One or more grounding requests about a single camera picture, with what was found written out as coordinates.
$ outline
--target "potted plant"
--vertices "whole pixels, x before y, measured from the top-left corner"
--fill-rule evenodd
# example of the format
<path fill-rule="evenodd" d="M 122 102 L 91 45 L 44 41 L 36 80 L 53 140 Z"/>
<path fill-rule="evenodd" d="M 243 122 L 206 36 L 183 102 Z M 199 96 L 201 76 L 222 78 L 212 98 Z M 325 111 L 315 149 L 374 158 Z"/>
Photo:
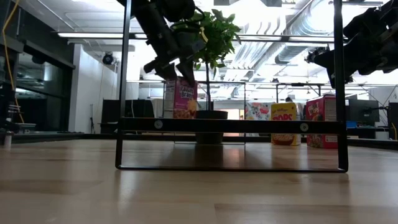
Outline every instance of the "potted plant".
<path fill-rule="evenodd" d="M 174 29 L 188 28 L 194 24 L 201 27 L 201 32 L 196 33 L 195 38 L 202 38 L 206 42 L 206 47 L 194 55 L 194 68 L 199 70 L 204 63 L 206 66 L 206 85 L 207 85 L 207 110 L 197 111 L 198 119 L 227 119 L 228 112 L 213 111 L 211 107 L 210 95 L 210 70 L 216 75 L 218 68 L 223 68 L 224 59 L 228 53 L 234 53 L 232 45 L 234 37 L 241 43 L 237 33 L 241 30 L 233 24 L 235 14 L 224 17 L 219 10 L 213 9 L 211 12 L 195 13 L 188 21 L 181 21 L 174 24 Z M 223 133 L 198 133 L 197 141 L 199 143 L 221 143 Z"/>

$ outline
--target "pops cereal box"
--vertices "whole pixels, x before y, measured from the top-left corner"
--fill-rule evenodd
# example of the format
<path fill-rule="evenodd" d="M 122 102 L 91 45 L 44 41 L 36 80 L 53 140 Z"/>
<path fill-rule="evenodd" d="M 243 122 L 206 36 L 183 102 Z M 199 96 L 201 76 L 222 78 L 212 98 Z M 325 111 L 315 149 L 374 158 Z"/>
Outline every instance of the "pops cereal box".
<path fill-rule="evenodd" d="M 336 96 L 325 95 L 307 102 L 305 117 L 309 121 L 336 121 Z M 337 149 L 337 136 L 326 134 L 307 135 L 311 147 Z"/>
<path fill-rule="evenodd" d="M 276 103 L 271 106 L 273 121 L 300 120 L 295 103 Z M 301 144 L 300 134 L 272 134 L 271 142 L 276 145 L 296 146 Z"/>
<path fill-rule="evenodd" d="M 166 82 L 164 117 L 193 119 L 197 113 L 198 83 L 190 86 L 184 78 Z"/>

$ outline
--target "plant pot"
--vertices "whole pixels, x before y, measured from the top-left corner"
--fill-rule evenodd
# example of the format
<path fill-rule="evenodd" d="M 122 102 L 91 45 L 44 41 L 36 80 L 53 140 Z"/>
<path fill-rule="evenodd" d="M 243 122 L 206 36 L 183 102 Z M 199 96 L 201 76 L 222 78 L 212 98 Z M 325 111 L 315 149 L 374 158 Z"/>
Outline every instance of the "plant pot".
<path fill-rule="evenodd" d="M 197 111 L 197 119 L 227 119 L 226 111 Z M 224 133 L 196 133 L 197 143 L 199 144 L 221 144 Z"/>

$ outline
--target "computer monitor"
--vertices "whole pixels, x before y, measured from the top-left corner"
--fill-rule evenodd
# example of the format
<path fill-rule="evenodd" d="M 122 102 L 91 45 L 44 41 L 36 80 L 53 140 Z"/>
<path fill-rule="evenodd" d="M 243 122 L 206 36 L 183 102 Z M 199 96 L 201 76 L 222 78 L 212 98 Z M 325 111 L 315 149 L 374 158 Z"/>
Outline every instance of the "computer monitor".
<path fill-rule="evenodd" d="M 347 120 L 380 122 L 379 103 L 376 100 L 348 100 L 348 105 Z"/>

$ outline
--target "wooden floor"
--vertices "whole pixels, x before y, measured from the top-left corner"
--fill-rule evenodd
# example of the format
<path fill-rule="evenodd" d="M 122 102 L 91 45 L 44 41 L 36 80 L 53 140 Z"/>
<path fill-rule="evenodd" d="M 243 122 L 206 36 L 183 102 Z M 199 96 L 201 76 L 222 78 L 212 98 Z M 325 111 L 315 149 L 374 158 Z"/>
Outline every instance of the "wooden floor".
<path fill-rule="evenodd" d="M 211 156 L 194 146 L 144 143 L 126 142 L 123 162 L 336 166 L 335 151 L 305 146 L 226 146 Z M 398 223 L 395 151 L 351 147 L 347 174 L 133 172 L 114 168 L 115 145 L 78 140 L 1 149 L 0 223 Z"/>

